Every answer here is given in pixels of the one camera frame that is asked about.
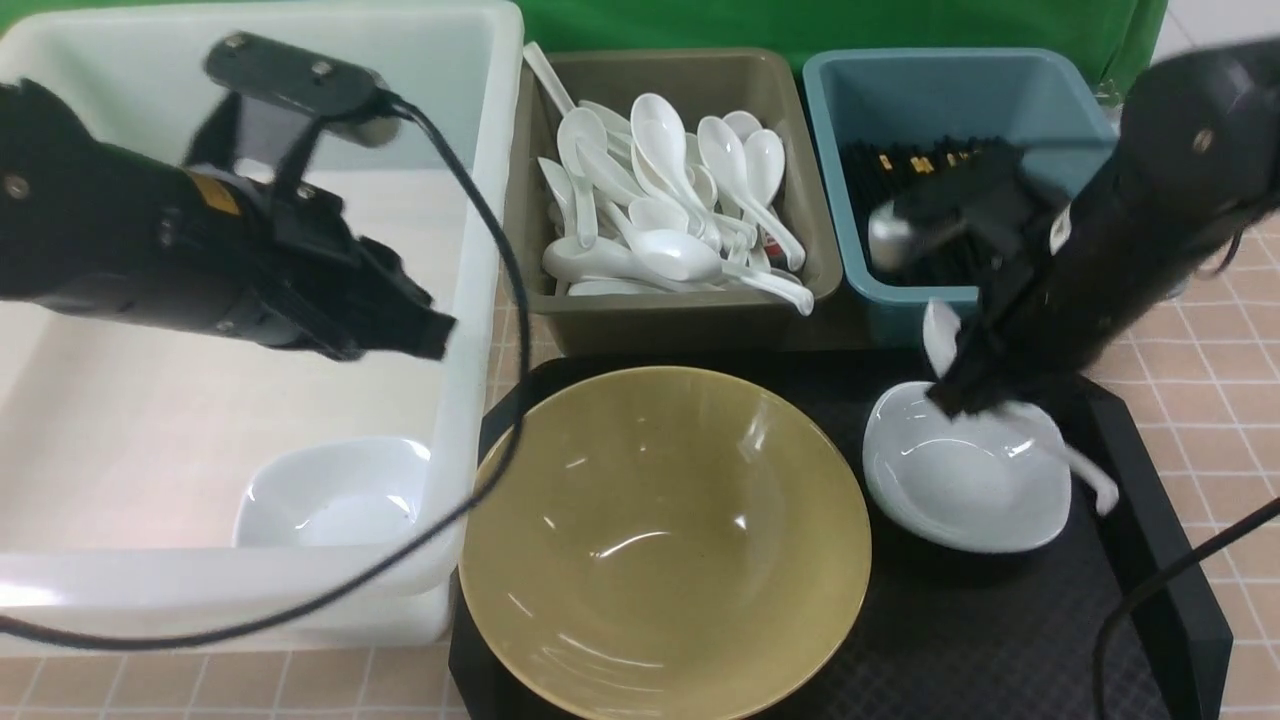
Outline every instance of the green cloth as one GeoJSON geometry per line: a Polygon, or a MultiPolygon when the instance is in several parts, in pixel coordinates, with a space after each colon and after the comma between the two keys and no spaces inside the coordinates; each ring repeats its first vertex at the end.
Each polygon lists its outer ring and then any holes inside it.
{"type": "MultiPolygon", "coordinates": [[[[41,12],[170,0],[3,0],[0,28],[41,12]]],[[[1151,61],[1167,0],[517,0],[548,51],[768,47],[799,69],[850,47],[1014,46],[1066,55],[1119,91],[1151,61]]]]}

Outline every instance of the black cable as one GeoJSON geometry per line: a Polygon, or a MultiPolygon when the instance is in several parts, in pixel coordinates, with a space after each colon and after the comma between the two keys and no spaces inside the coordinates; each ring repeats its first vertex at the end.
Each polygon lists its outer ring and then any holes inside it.
{"type": "Polygon", "coordinates": [[[1179,557],[1167,568],[1152,575],[1144,583],[1134,588],[1133,592],[1125,596],[1125,598],[1120,601],[1120,605],[1111,611],[1111,615],[1107,615],[1107,619],[1102,621],[1102,629],[1098,630],[1098,638],[1093,646],[1093,711],[1097,714],[1098,720],[1107,720],[1103,671],[1106,665],[1107,646],[1111,642],[1111,635],[1114,635],[1116,629],[1120,628],[1120,623],[1151,596],[1165,589],[1165,585],[1167,585],[1170,580],[1180,575],[1183,571],[1193,565],[1199,565],[1210,556],[1226,548],[1229,544],[1261,528],[1277,516],[1280,516],[1280,498],[1263,505],[1248,518],[1208,538],[1196,550],[1179,557]]]}
{"type": "Polygon", "coordinates": [[[1235,261],[1235,254],[1240,251],[1240,242],[1243,240],[1244,231],[1235,233],[1235,237],[1231,238],[1231,246],[1226,249],[1226,255],[1222,258],[1222,261],[1217,264],[1217,269],[1210,273],[1201,273],[1199,270],[1196,270],[1196,277],[1202,281],[1211,281],[1225,273],[1226,269],[1231,266],[1231,263],[1235,261]]]}
{"type": "Polygon", "coordinates": [[[456,524],[458,520],[465,518],[468,512],[475,510],[481,502],[484,502],[493,491],[502,482],[503,475],[511,468],[512,461],[516,457],[516,451],[520,448],[520,442],[525,432],[525,415],[529,413],[529,389],[527,379],[532,365],[532,329],[530,323],[529,313],[529,293],[525,288],[524,281],[520,277],[520,266],[516,260],[516,251],[511,246],[511,240],[507,234],[502,232],[502,224],[498,218],[494,217],[493,210],[485,202],[484,196],[476,187],[471,176],[467,173],[466,167],[458,159],[453,149],[444,140],[439,128],[417,108],[407,102],[399,96],[388,94],[388,101],[390,104],[390,110],[396,117],[410,120],[417,124],[426,137],[435,146],[435,150],[440,154],[444,164],[448,165],[449,170],[458,179],[462,190],[466,191],[467,197],[475,205],[476,210],[480,213],[480,218],[484,224],[489,228],[493,234],[494,242],[498,245],[498,254],[502,256],[502,263],[507,268],[507,273],[511,277],[512,295],[516,301],[516,311],[520,318],[520,383],[516,386],[516,419],[511,427],[511,441],[507,443],[507,448],[503,451],[502,457],[498,460],[498,465],[494,469],[493,477],[489,478],[484,486],[477,489],[470,500],[458,505],[453,509],[443,520],[435,523],[425,532],[415,537],[411,542],[404,544],[402,548],[393,552],[390,556],[378,562],[369,570],[361,573],[360,575],[347,580],[342,585],[294,607],[288,610],[282,610],[273,615],[265,618],[251,620],[248,623],[242,623],[238,625],[232,625],[228,628],[221,628],[216,630],[209,630],[204,633],[192,633],[186,635],[172,635],[172,637],[157,637],[157,638],[115,638],[104,635],[92,635],[87,633],[74,633],[68,630],[58,630],[54,628],[46,628],[44,625],[36,625],[32,623],[26,623],[15,618],[0,616],[0,633],[6,635],[13,635],[19,639],[32,641],[44,644],[51,644],[72,650],[84,650],[95,652],[150,652],[150,651],[169,651],[169,650],[187,650],[195,647],[204,647],[214,643],[227,642],[237,638],[243,638],[262,630],[276,628],[285,623],[292,623],[300,618],[311,615],[319,610],[323,610],[334,602],[349,596],[361,587],[369,584],[379,575],[383,575],[388,570],[399,565],[404,559],[413,555],[422,548],[426,543],[435,539],[445,529],[456,524]]]}

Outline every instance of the large ceramic bowl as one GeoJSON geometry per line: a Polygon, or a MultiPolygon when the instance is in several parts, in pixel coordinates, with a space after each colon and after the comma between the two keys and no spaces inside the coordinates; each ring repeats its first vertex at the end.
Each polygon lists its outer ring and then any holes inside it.
{"type": "Polygon", "coordinates": [[[589,720],[777,702],[847,635],[869,574],[867,505],[826,436],[763,388],[689,368],[539,405],[461,565],[507,669],[589,720]]]}

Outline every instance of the white spoon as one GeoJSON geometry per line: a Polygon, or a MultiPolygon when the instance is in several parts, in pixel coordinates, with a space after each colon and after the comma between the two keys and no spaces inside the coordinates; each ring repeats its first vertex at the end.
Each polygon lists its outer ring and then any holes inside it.
{"type": "Polygon", "coordinates": [[[751,197],[765,208],[773,206],[787,170],[787,151],[772,129],[751,133],[742,145],[746,152],[746,178],[751,197]]]}
{"type": "Polygon", "coordinates": [[[550,277],[566,283],[617,278],[645,282],[671,292],[721,290],[712,284],[681,283],[659,275],[641,264],[634,252],[611,240],[594,242],[584,249],[577,238],[562,237],[547,246],[543,252],[543,269],[550,277]]]}
{"type": "Polygon", "coordinates": [[[579,143],[582,173],[605,197],[620,205],[630,205],[645,196],[636,179],[605,150],[591,143],[579,143]]]}
{"type": "Polygon", "coordinates": [[[774,218],[751,195],[746,174],[746,150],[742,147],[742,141],[733,135],[733,129],[721,118],[703,118],[703,122],[698,123],[698,145],[703,152],[703,161],[719,186],[721,195],[728,196],[742,209],[746,219],[759,224],[778,241],[786,254],[787,268],[792,272],[804,268],[804,246],[782,220],[774,218]]]}
{"type": "Polygon", "coordinates": [[[556,160],[539,158],[538,167],[547,178],[547,187],[552,191],[556,205],[559,206],[561,218],[564,223],[564,237],[577,237],[577,218],[575,217],[576,204],[573,201],[573,181],[568,173],[556,160]]]}
{"type": "Polygon", "coordinates": [[[534,70],[538,82],[543,83],[543,88],[547,90],[547,95],[550,96],[552,104],[559,110],[561,117],[568,117],[570,111],[573,110],[573,99],[570,96],[568,90],[564,90],[564,83],[561,82],[559,76],[556,74],[556,69],[552,68],[550,60],[547,59],[543,49],[536,42],[525,45],[525,61],[534,70]]]}
{"type": "Polygon", "coordinates": [[[631,133],[640,155],[649,161],[654,173],[666,181],[676,201],[703,222],[705,240],[718,242],[719,231],[710,220],[710,211],[703,208],[698,192],[689,182],[685,169],[689,151],[685,126],[676,109],[666,99],[652,92],[636,97],[631,106],[631,133]]]}
{"type": "Polygon", "coordinates": [[[742,142],[746,142],[746,138],[751,137],[751,133],[764,129],[764,123],[746,110],[735,110],[724,115],[724,124],[733,128],[733,133],[742,142]]]}
{"type": "Polygon", "coordinates": [[[657,197],[641,197],[627,206],[631,224],[640,232],[673,229],[689,232],[689,213],[673,202],[663,202],[657,197]]]}
{"type": "MultiPolygon", "coordinates": [[[[924,352],[929,356],[929,365],[941,378],[947,374],[951,363],[956,357],[956,334],[960,332],[960,316],[946,302],[933,299],[924,309],[924,352]]],[[[1120,502],[1120,488],[1116,482],[1102,468],[1098,468],[1084,454],[1069,445],[1059,446],[1055,438],[1044,433],[1044,429],[1028,419],[1010,413],[1006,407],[995,407],[991,411],[1000,421],[1014,428],[1039,445],[1047,452],[1059,455],[1059,459],[1068,464],[1087,486],[1093,488],[1096,497],[1094,509],[1098,515],[1107,515],[1120,502]]]]}
{"type": "Polygon", "coordinates": [[[801,315],[813,313],[809,288],[722,260],[696,237],[677,231],[640,233],[632,241],[636,258],[655,273],[677,282],[714,281],[728,275],[791,302],[801,315]]]}
{"type": "Polygon", "coordinates": [[[556,132],[556,147],[559,150],[561,163],[573,181],[573,204],[577,210],[577,237],[582,247],[590,247],[595,242],[599,225],[595,222],[595,199],[591,192],[591,183],[582,170],[582,161],[577,152],[580,145],[593,145],[604,147],[608,140],[604,133],[604,124],[595,113],[575,108],[561,120],[556,132]]]}

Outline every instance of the bowl rim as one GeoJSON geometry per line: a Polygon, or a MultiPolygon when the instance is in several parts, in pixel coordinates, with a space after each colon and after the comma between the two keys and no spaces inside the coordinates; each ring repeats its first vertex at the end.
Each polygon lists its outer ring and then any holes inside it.
{"type": "MultiPolygon", "coordinates": [[[[887,515],[895,524],[906,529],[911,534],[920,537],[928,542],[940,544],[942,547],[948,547],[952,550],[959,550],[963,552],[973,552],[979,555],[1016,555],[1021,552],[1030,552],[1057,539],[1062,530],[1066,529],[1066,523],[1071,514],[1071,502],[1074,497],[1074,488],[1071,486],[1071,469],[1068,466],[1065,460],[1051,457],[1055,464],[1061,465],[1061,478],[1057,480],[1061,486],[1066,487],[1064,493],[1065,502],[1061,509],[1055,514],[1052,527],[1050,524],[1044,525],[1043,533],[1037,533],[1038,537],[1033,542],[1019,542],[1007,544],[995,544],[991,542],[983,542],[982,538],[973,538],[970,536],[955,537],[945,533],[936,532],[929,523],[920,520],[931,520],[929,515],[920,511],[908,511],[904,505],[896,500],[891,500],[886,488],[891,484],[901,487],[901,483],[890,483],[876,471],[873,460],[873,451],[870,443],[868,442],[872,433],[881,425],[876,418],[883,409],[884,404],[888,402],[895,396],[911,391],[918,387],[929,387],[932,382],[928,380],[909,380],[899,383],[887,391],[884,391],[881,397],[876,401],[872,407],[870,415],[867,419],[867,428],[863,432],[863,475],[867,480],[867,492],[872,496],[872,501],[887,515]]],[[[1029,419],[1036,420],[1044,425],[1046,429],[1053,430],[1053,437],[1059,443],[1064,443],[1062,432],[1057,427],[1053,418],[1046,413],[1043,409],[1032,405],[1029,402],[1016,402],[1011,404],[1016,410],[1029,416],[1029,419]]]]}
{"type": "MultiPolygon", "coordinates": [[[[750,717],[750,716],[753,716],[753,715],[755,715],[758,712],[763,712],[764,710],[767,710],[769,707],[773,707],[774,705],[777,705],[777,703],[782,702],[783,700],[791,697],[796,691],[799,691],[809,680],[812,680],[814,678],[814,675],[818,674],[819,670],[822,670],[823,667],[826,667],[827,664],[831,661],[831,659],[836,656],[836,652],[838,652],[840,648],[845,644],[845,641],[847,639],[849,633],[852,630],[854,625],[858,621],[858,618],[861,615],[863,606],[867,603],[867,592],[870,588],[872,564],[874,561],[874,552],[873,552],[874,538],[872,537],[870,510],[867,506],[865,491],[863,489],[861,484],[858,482],[858,471],[854,469],[852,464],[849,462],[849,460],[840,451],[840,448],[836,446],[836,443],[831,441],[831,438],[827,436],[827,433],[823,432],[823,429],[818,425],[817,421],[814,421],[813,418],[810,418],[803,410],[800,410],[799,407],[796,407],[792,402],[787,401],[786,398],[783,398],[782,396],[777,395],[776,392],[773,392],[773,391],[771,391],[768,388],[760,387],[760,386],[758,386],[758,384],[755,384],[753,382],[745,380],[745,379],[735,377],[735,375],[730,375],[727,373],[718,373],[716,370],[707,370],[704,368],[691,368],[691,366],[685,366],[685,365],[643,365],[643,366],[637,366],[637,368],[625,368],[625,369],[621,369],[621,370],[613,370],[613,372],[609,372],[609,373],[602,373],[599,375],[593,375],[590,378],[586,378],[584,380],[573,383],[573,384],[571,384],[568,387],[561,388],[559,391],[557,391],[557,392],[552,393],[550,396],[548,396],[545,400],[538,402],[536,405],[534,405],[534,407],[531,407],[529,410],[527,419],[532,419],[534,414],[536,411],[539,411],[540,409],[548,406],[548,404],[550,404],[552,401],[559,398],[561,396],[563,396],[563,395],[566,395],[566,393],[568,393],[571,391],[579,391],[579,392],[581,392],[582,387],[590,387],[593,384],[599,384],[600,382],[604,382],[604,380],[617,379],[618,377],[623,377],[623,375],[639,375],[639,374],[687,374],[687,375],[713,377],[718,382],[730,382],[731,384],[745,386],[745,387],[749,387],[749,388],[759,392],[762,396],[768,397],[768,398],[776,401],[778,405],[781,405],[785,409],[786,413],[794,413],[796,416],[799,416],[804,421],[804,424],[806,427],[809,427],[817,434],[817,437],[822,441],[822,443],[827,448],[829,448],[831,452],[835,454],[835,456],[837,459],[840,459],[840,461],[845,465],[845,468],[849,470],[849,479],[854,483],[854,488],[856,489],[856,492],[854,493],[854,497],[856,498],[858,505],[856,505],[856,507],[854,507],[854,511],[855,511],[855,514],[859,515],[860,523],[859,523],[859,527],[856,528],[855,533],[860,533],[863,537],[867,538],[867,546],[865,546],[865,548],[860,550],[860,555],[861,555],[861,560],[863,561],[861,562],[854,562],[852,559],[851,559],[851,561],[849,562],[849,566],[850,568],[855,568],[855,569],[864,569],[864,571],[860,573],[860,577],[858,577],[855,579],[856,584],[860,585],[859,593],[858,593],[858,601],[847,603],[847,609],[846,609],[847,619],[846,618],[841,618],[840,619],[840,626],[842,628],[842,632],[840,633],[840,635],[832,638],[831,648],[829,650],[824,650],[822,652],[822,657],[817,657],[815,656],[812,660],[812,662],[805,662],[804,664],[805,665],[805,670],[803,673],[797,673],[796,679],[794,682],[788,683],[787,688],[783,692],[777,693],[776,697],[760,701],[760,702],[753,705],[751,707],[733,708],[733,710],[730,710],[730,711],[726,711],[726,712],[721,712],[721,714],[717,714],[717,715],[713,715],[713,716],[709,716],[709,717],[701,717],[699,720],[741,720],[744,717],[750,717]]],[[[498,455],[497,455],[498,451],[502,447],[506,446],[506,442],[507,442],[507,439],[509,437],[511,437],[511,429],[508,428],[493,443],[493,447],[490,447],[489,451],[485,454],[484,460],[480,462],[480,466],[476,470],[477,482],[479,482],[480,477],[486,475],[486,469],[490,468],[492,464],[495,461],[495,459],[498,457],[498,455]]],[[[462,553],[461,553],[461,556],[458,559],[458,588],[462,592],[462,598],[461,600],[463,602],[466,602],[467,597],[474,597],[474,592],[472,592],[474,588],[471,587],[471,583],[470,583],[470,579],[468,579],[470,573],[468,573],[468,564],[466,562],[466,559],[467,559],[467,543],[463,539],[462,553]]],[[[553,706],[559,707],[561,710],[572,712],[573,715],[581,717],[582,720],[617,720],[617,717],[614,717],[614,716],[600,715],[600,714],[598,714],[598,712],[595,712],[595,711],[593,711],[590,708],[581,707],[581,706],[579,706],[579,705],[576,705],[576,703],[573,703],[571,701],[567,701],[564,698],[557,697],[556,693],[550,693],[545,688],[540,687],[538,683],[534,683],[520,669],[520,666],[517,664],[512,662],[512,659],[508,657],[508,653],[502,647],[502,643],[492,643],[489,641],[489,637],[486,635],[486,633],[484,630],[484,626],[483,626],[484,625],[484,619],[483,619],[484,612],[483,611],[477,612],[476,607],[472,603],[470,603],[470,602],[467,603],[467,607],[470,609],[472,623],[475,624],[476,632],[480,634],[480,638],[484,641],[484,643],[493,652],[494,657],[497,657],[498,661],[502,662],[503,667],[506,667],[507,671],[511,673],[524,687],[529,688],[532,693],[535,693],[536,696],[541,697],[543,700],[545,700],[547,702],[552,703],[553,706]]]]}

